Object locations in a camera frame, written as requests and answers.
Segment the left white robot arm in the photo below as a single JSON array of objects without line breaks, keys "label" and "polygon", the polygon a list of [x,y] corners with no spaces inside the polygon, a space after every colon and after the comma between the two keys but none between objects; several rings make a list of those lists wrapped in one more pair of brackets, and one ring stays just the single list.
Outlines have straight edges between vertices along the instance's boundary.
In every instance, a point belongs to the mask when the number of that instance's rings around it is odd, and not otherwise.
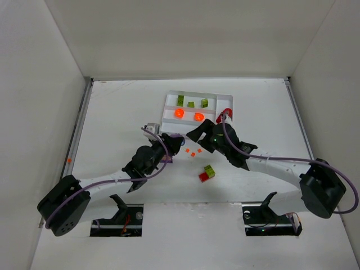
[{"label": "left white robot arm", "polygon": [[41,199],[37,210],[44,219],[44,226],[55,236],[63,236],[85,220],[84,213],[90,203],[111,197],[118,206],[118,214],[124,212],[120,198],[122,193],[140,189],[148,180],[157,177],[166,167],[170,157],[179,153],[185,140],[181,135],[157,136],[141,146],[129,163],[111,176],[94,179],[76,179],[67,175]]}]

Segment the lime green long lego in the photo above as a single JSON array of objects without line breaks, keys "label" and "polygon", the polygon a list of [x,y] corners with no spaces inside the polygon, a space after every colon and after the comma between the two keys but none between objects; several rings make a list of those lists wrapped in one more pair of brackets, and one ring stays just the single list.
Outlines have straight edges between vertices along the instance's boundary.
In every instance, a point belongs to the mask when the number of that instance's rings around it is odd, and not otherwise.
[{"label": "lime green long lego", "polygon": [[184,95],[178,95],[178,97],[177,97],[177,106],[179,106],[179,107],[184,106]]}]

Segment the orange curved lego piece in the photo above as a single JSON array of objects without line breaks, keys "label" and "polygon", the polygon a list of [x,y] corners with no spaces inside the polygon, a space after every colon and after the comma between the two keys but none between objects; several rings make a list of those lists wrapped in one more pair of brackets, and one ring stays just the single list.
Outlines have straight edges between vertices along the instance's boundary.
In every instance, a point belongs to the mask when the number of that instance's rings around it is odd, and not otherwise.
[{"label": "orange curved lego piece", "polygon": [[194,121],[202,122],[204,120],[205,116],[202,113],[196,112],[194,114],[193,118],[194,118]]}]

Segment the purple butterfly lego bricks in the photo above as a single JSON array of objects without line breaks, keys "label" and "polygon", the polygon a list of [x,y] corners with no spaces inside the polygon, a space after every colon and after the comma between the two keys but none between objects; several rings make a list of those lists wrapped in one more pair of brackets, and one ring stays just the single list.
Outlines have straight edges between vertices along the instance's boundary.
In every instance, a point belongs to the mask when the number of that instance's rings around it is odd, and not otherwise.
[{"label": "purple butterfly lego bricks", "polygon": [[163,157],[161,160],[160,160],[161,163],[169,163],[171,164],[173,162],[173,158],[170,156],[170,157]]}]

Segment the red oval flower lego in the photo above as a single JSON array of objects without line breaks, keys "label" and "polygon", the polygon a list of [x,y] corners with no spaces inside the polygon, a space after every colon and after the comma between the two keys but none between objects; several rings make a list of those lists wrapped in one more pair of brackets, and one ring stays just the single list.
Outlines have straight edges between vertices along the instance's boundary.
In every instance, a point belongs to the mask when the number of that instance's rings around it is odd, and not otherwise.
[{"label": "red oval flower lego", "polygon": [[226,108],[222,112],[223,114],[228,115],[230,118],[232,118],[232,110],[230,108]]}]

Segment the lime green sloped lego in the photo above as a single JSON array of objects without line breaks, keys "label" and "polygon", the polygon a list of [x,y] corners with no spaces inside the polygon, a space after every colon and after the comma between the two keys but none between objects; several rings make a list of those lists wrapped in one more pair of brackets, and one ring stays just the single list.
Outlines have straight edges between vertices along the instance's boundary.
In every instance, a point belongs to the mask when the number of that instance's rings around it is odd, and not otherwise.
[{"label": "lime green sloped lego", "polygon": [[209,106],[209,101],[207,98],[201,100],[201,107],[206,108]]}]

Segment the small orange lego pieces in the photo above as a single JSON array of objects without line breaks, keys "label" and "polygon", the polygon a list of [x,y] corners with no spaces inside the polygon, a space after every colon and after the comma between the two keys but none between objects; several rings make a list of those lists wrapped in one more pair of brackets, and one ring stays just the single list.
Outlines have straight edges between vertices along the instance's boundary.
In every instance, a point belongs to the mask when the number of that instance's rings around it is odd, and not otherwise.
[{"label": "small orange lego pieces", "polygon": [[201,149],[201,148],[198,148],[198,149],[196,149],[195,151],[192,151],[191,149],[186,148],[186,149],[185,149],[185,152],[188,153],[188,154],[190,154],[190,156],[195,157],[196,154],[199,154],[199,153],[202,152],[202,149]]}]

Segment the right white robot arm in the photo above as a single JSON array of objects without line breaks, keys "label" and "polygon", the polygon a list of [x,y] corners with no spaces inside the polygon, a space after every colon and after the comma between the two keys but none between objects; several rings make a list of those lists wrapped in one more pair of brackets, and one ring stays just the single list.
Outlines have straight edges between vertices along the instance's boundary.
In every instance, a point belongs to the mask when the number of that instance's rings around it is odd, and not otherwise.
[{"label": "right white robot arm", "polygon": [[344,196],[346,188],[323,160],[277,160],[256,145],[240,141],[228,123],[206,119],[186,136],[209,152],[218,151],[231,165],[263,173],[296,187],[293,192],[271,192],[264,203],[277,215],[309,211],[328,219]]}]

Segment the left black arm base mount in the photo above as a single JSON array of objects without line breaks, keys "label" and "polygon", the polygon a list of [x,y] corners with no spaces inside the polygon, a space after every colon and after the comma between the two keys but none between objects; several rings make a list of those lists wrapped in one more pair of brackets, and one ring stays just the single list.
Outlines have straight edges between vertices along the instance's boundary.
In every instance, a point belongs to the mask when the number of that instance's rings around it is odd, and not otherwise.
[{"label": "left black arm base mount", "polygon": [[111,195],[118,211],[109,219],[92,221],[90,237],[141,237],[143,204],[126,204],[118,195]]}]

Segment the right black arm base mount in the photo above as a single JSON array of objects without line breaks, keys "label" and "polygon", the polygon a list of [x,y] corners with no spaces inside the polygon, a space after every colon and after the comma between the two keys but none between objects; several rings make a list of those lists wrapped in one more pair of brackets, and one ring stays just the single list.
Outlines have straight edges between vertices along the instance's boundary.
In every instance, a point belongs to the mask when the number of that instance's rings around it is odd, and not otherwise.
[{"label": "right black arm base mount", "polygon": [[242,205],[246,236],[300,236],[303,226],[297,213],[277,215],[270,209],[269,203],[276,194],[270,193],[262,202]]}]

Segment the orange round lego disc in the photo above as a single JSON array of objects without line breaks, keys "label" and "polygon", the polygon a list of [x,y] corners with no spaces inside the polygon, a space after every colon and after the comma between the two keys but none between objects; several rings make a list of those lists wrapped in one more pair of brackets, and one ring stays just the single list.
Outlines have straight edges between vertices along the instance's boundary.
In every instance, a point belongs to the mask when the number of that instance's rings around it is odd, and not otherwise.
[{"label": "orange round lego disc", "polygon": [[184,117],[185,111],[183,109],[176,109],[174,111],[174,116],[178,119],[182,119]]}]

